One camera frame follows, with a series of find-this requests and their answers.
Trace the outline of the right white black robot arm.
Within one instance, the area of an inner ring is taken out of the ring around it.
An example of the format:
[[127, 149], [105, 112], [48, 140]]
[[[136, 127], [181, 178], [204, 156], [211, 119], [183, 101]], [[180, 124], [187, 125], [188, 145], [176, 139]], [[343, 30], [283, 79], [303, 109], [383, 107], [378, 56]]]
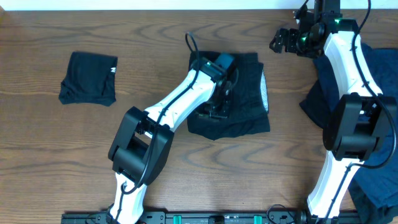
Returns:
[[298, 223], [337, 223], [340, 204], [355, 173], [395, 133], [397, 102], [383, 94], [371, 75], [361, 47], [359, 25], [336, 11], [294, 15], [298, 29], [279, 29], [270, 43], [276, 52], [330, 62], [339, 100], [323, 129], [325, 163], [317, 184], [307, 197], [307, 209]]

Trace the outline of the black shorts garment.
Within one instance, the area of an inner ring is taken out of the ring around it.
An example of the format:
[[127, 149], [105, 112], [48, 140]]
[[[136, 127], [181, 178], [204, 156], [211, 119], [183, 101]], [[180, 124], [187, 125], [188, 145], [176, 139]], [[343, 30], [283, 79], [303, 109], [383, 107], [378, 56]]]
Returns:
[[239, 72], [237, 84], [229, 94], [227, 118], [212, 119], [202, 106], [187, 118], [188, 130], [207, 139], [236, 138], [271, 130], [264, 64], [257, 53], [232, 54]]

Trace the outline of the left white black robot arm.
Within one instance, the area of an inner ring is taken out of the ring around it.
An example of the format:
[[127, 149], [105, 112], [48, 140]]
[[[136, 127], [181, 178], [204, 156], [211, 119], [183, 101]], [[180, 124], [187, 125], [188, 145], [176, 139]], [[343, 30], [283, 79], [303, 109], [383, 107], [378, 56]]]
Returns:
[[147, 186], [164, 168], [176, 129], [202, 104], [223, 102], [238, 77], [232, 60], [194, 60], [186, 78], [163, 100], [125, 113], [108, 152], [117, 187], [107, 223], [140, 219]]

